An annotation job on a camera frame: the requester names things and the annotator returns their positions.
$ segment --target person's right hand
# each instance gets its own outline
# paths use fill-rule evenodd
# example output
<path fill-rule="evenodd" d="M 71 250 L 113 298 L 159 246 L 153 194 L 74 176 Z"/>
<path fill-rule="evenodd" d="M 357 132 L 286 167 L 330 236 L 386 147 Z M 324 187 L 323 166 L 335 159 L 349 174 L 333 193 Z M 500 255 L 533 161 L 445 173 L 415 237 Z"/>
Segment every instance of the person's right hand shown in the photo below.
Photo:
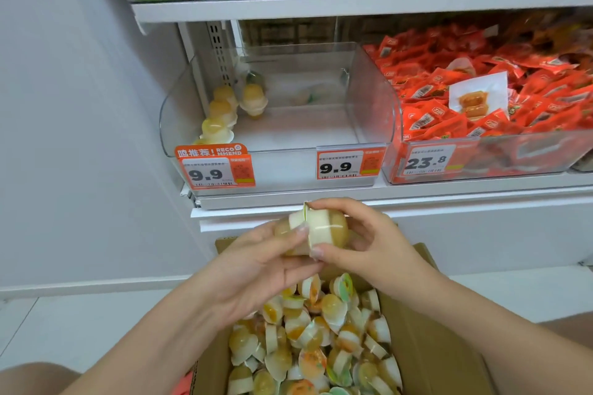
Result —
<path fill-rule="evenodd" d="M 383 293 L 412 306 L 429 295 L 441 274 L 416 252 L 385 214 L 351 198 L 310 202 L 315 210 L 334 209 L 348 215 L 349 228 L 360 236 L 349 249 L 319 244 L 311 256 L 356 273 Z"/>

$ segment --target white wall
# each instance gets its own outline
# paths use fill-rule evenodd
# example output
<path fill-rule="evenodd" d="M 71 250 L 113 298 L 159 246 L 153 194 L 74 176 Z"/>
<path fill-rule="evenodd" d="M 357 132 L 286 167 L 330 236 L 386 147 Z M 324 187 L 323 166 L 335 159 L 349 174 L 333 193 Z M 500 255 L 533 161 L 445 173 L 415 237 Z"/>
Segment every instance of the white wall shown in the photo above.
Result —
<path fill-rule="evenodd" d="M 0 290 L 164 277 L 212 255 L 164 157 L 184 54 L 124 0 L 0 0 Z"/>

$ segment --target forearm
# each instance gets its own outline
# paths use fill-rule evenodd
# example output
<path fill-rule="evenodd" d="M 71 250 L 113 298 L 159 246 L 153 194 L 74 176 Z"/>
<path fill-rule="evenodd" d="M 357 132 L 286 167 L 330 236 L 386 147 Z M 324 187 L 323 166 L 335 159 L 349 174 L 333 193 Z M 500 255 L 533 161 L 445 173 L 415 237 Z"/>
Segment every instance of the forearm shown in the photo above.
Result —
<path fill-rule="evenodd" d="M 168 395 L 218 332 L 207 290 L 174 289 L 62 395 Z"/>
<path fill-rule="evenodd" d="M 449 327 L 540 394 L 590 394 L 593 351 L 440 276 L 416 308 Z"/>

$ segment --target tile grout line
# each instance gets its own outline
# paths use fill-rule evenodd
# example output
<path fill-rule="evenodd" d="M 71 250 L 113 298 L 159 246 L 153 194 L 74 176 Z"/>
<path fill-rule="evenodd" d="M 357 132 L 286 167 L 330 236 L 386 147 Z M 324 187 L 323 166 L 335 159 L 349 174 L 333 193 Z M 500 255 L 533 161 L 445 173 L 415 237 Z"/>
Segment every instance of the tile grout line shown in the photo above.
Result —
<path fill-rule="evenodd" d="M 12 337 L 9 339 L 8 343 L 6 344 L 6 346 L 2 349 L 2 351 L 0 351 L 0 358 L 2 357 L 2 355 L 4 354 L 4 352 L 6 351 L 6 349 L 8 348 L 8 346 L 10 345 L 10 343 L 12 342 L 12 339 L 14 339 L 14 336 L 17 335 L 17 333 L 19 332 L 21 326 L 23 326 L 23 324 L 25 323 L 25 320 L 27 319 L 28 315 L 31 313 L 31 311 L 33 310 L 33 308 L 35 307 L 35 305 L 37 304 L 37 301 L 39 300 L 39 298 L 36 298 L 35 301 L 33 302 L 33 304 L 31 305 L 31 308 L 27 311 L 27 313 L 25 314 L 25 316 L 23 317 L 23 319 L 21 320 L 21 323 L 19 323 L 19 326 L 17 328 L 16 331 L 14 331 L 14 334 L 12 335 Z"/>

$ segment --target fingernail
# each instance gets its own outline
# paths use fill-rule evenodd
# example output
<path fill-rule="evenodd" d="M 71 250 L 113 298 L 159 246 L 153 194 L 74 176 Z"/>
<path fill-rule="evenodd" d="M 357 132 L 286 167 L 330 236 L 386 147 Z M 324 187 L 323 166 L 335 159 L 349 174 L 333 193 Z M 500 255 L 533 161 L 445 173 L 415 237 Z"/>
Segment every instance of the fingernail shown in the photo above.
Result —
<path fill-rule="evenodd" d="M 295 228 L 296 234 L 306 234 L 309 233 L 309 224 L 307 222 L 303 222 L 299 226 Z"/>
<path fill-rule="evenodd" d="M 322 260 L 323 259 L 323 250 L 320 249 L 319 247 L 313 247 L 311 249 L 311 251 L 309 252 L 309 256 L 317 261 Z"/>

